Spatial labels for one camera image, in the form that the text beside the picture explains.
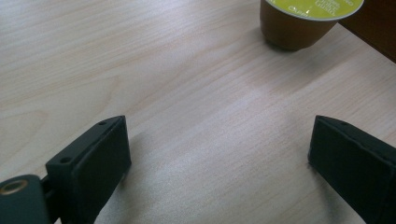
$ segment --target screw hole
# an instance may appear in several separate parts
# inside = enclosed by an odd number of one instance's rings
[[[70,157],[65,157],[61,159],[61,163],[68,163],[70,162],[72,159]]]
[[[5,186],[3,186],[0,189],[0,194],[2,195],[8,195],[8,194],[13,194],[15,192],[18,192],[22,189],[24,189],[27,186],[27,180],[25,179],[19,179],[15,180]]]

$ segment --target light wood grain surface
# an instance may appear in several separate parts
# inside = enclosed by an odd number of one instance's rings
[[[363,223],[307,164],[315,115],[396,146],[396,65],[336,25],[297,52],[259,0],[2,1],[0,181],[127,118],[96,223]]]

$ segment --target wooden table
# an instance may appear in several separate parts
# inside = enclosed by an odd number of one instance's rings
[[[269,46],[258,0],[0,3],[0,180],[127,118],[96,223],[363,223],[307,164],[315,115],[396,146],[396,65],[336,25]]]

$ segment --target wood grain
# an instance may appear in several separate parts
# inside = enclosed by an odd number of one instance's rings
[[[340,25],[269,46],[259,9],[2,2],[0,180],[124,114],[133,169],[96,223],[363,223],[306,154],[316,114],[396,146],[396,65]]]

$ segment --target yellow capsule lid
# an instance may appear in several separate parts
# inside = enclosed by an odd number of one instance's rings
[[[364,0],[266,0],[278,10],[310,21],[337,21],[361,8]]]

